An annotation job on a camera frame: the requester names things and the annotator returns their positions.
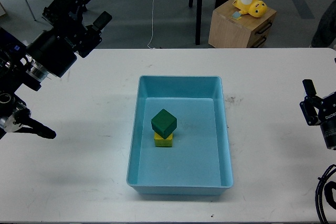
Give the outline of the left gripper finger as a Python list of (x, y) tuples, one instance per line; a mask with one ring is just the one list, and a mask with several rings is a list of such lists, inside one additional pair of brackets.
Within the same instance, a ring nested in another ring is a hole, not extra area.
[(91, 0), (53, 0), (44, 8), (43, 18), (53, 28), (66, 29), (71, 26), (82, 26), (83, 12)]
[(86, 26), (85, 30), (79, 33), (76, 52), (80, 57), (85, 58), (101, 43), (102, 30), (111, 20), (112, 16), (104, 11), (91, 25)]

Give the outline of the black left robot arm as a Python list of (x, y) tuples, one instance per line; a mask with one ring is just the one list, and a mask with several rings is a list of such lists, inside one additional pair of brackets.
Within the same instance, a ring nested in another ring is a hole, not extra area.
[(102, 12), (93, 24), (84, 26), (83, 13), (90, 1), (53, 0), (43, 12), (52, 28), (27, 46), (1, 29), (1, 136), (30, 133), (56, 137), (55, 131), (32, 119), (16, 91), (22, 85), (38, 91), (49, 74), (62, 77), (78, 56), (85, 58), (101, 43), (101, 32), (112, 16)]

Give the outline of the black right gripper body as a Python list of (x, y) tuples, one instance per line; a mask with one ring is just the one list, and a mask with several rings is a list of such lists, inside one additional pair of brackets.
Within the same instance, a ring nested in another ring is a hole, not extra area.
[(322, 99), (318, 107), (318, 118), (326, 147), (335, 150), (335, 94)]

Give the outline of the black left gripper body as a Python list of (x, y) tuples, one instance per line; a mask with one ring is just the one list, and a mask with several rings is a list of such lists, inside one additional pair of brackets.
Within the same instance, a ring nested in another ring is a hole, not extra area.
[(83, 25), (53, 27), (44, 30), (27, 46), (26, 52), (48, 72), (62, 77), (77, 56), (84, 58), (88, 55), (83, 48), (87, 32)]

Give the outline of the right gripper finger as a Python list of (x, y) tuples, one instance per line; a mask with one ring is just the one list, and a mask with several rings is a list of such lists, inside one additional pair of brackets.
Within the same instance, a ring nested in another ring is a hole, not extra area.
[(317, 96), (316, 89), (311, 79), (304, 79), (302, 81), (306, 96), (300, 102), (302, 114), (309, 126), (321, 125), (323, 119), (321, 114), (324, 112), (323, 99)]

